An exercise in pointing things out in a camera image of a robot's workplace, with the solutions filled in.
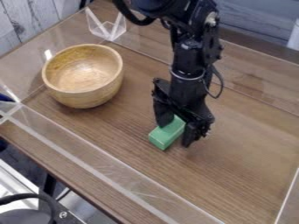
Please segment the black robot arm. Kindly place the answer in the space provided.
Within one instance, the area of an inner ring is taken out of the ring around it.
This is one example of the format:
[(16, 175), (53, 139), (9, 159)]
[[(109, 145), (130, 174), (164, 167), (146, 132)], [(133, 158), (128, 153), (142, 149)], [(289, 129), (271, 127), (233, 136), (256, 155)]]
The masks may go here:
[(205, 98), (210, 81), (221, 74), (214, 62), (221, 59), (220, 13), (213, 0), (112, 0), (118, 12), (134, 25), (158, 20), (169, 31), (172, 44), (170, 79), (153, 79), (153, 114), (160, 128), (176, 118), (184, 121), (181, 146), (205, 137), (214, 116)]

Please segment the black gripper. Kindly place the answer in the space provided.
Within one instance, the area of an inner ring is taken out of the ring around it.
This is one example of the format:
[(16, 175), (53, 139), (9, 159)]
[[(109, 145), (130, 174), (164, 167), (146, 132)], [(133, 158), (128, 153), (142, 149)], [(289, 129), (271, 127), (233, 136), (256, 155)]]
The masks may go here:
[(158, 127), (166, 126), (177, 116), (185, 122), (181, 146), (188, 148), (193, 142), (208, 135), (214, 117), (205, 104), (209, 94), (210, 71), (194, 77), (170, 72), (172, 78), (153, 79), (153, 114)]

